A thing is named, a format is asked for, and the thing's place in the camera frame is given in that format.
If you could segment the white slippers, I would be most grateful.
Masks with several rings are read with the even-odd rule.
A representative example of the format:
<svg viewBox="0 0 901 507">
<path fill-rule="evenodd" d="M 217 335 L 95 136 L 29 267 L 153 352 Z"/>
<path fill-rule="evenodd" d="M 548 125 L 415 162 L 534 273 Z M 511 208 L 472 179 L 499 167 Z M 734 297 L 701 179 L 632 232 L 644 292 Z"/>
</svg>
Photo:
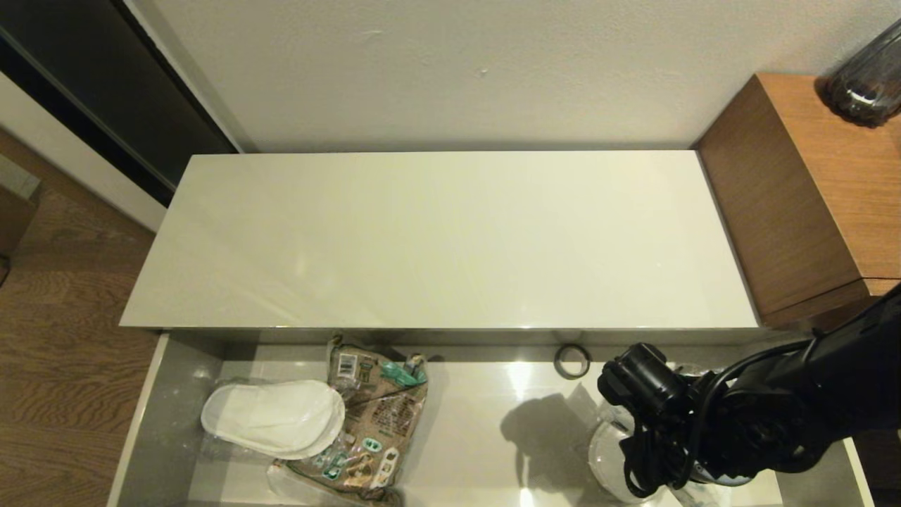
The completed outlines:
<svg viewBox="0 0 901 507">
<path fill-rule="evenodd" d="M 648 496 L 637 496 L 628 488 L 624 468 L 626 453 L 621 443 L 634 435 L 634 418 L 625 407 L 612 404 L 612 396 L 603 394 L 600 405 L 599 425 L 588 445 L 588 464 L 598 484 L 615 500 L 625 505 L 638 507 L 663 507 L 664 492 L 670 493 L 680 507 L 731 507 L 733 489 L 745 487 L 752 479 L 728 478 L 724 484 L 718 482 L 688 481 L 681 489 L 662 485 L 653 489 Z"/>
<path fill-rule="evenodd" d="M 282 460 L 325 451 L 342 431 L 344 399 L 317 380 L 228 383 L 201 411 L 203 429 L 217 439 Z"/>
</svg>

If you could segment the brown paper clip package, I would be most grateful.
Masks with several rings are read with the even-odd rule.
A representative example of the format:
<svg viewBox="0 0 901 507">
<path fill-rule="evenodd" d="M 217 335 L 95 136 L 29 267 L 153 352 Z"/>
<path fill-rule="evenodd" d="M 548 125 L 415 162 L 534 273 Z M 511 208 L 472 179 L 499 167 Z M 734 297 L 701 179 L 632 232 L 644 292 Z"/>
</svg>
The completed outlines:
<svg viewBox="0 0 901 507">
<path fill-rule="evenodd" d="M 386 356 L 341 336 L 327 353 L 326 382 L 344 402 L 341 431 L 311 458 L 274 461 L 268 485 L 305 507 L 403 507 L 395 482 L 426 404 L 426 356 Z"/>
</svg>

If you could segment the brown wooden side cabinet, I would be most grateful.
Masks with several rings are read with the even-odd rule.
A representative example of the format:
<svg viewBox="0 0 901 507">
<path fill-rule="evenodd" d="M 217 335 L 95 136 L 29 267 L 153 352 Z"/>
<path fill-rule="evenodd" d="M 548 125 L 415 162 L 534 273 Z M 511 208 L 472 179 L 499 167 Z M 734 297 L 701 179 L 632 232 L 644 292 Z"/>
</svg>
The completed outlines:
<svg viewBox="0 0 901 507">
<path fill-rule="evenodd" d="M 901 285 L 901 118 L 840 118 L 753 75 L 695 143 L 760 323 L 829 330 Z"/>
</svg>

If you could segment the dark glass vase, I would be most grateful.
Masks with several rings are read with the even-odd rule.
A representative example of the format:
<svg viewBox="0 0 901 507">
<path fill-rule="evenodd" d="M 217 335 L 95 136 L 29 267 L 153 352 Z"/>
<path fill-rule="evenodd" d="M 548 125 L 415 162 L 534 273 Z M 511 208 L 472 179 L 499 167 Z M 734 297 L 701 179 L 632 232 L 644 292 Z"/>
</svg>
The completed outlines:
<svg viewBox="0 0 901 507">
<path fill-rule="evenodd" d="M 840 118 L 877 128 L 901 113 L 901 18 L 824 78 L 820 97 Z"/>
</svg>

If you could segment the dark door panel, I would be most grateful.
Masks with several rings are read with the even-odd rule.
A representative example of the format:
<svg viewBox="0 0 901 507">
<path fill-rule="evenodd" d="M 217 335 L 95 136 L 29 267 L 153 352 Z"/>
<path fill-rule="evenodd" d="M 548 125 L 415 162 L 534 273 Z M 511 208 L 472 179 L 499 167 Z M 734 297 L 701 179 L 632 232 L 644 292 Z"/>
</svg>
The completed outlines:
<svg viewBox="0 0 901 507">
<path fill-rule="evenodd" d="M 0 71 L 161 205 L 237 151 L 125 0 L 0 0 Z"/>
</svg>

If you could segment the white door frame strip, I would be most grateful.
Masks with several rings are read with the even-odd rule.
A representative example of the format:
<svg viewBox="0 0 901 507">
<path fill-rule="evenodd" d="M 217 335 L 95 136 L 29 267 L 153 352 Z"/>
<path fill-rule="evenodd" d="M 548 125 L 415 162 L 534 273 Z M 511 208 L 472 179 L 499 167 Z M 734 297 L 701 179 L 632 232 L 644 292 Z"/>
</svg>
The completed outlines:
<svg viewBox="0 0 901 507">
<path fill-rule="evenodd" d="M 122 214 L 157 233 L 166 208 L 0 71 L 0 128 Z"/>
</svg>

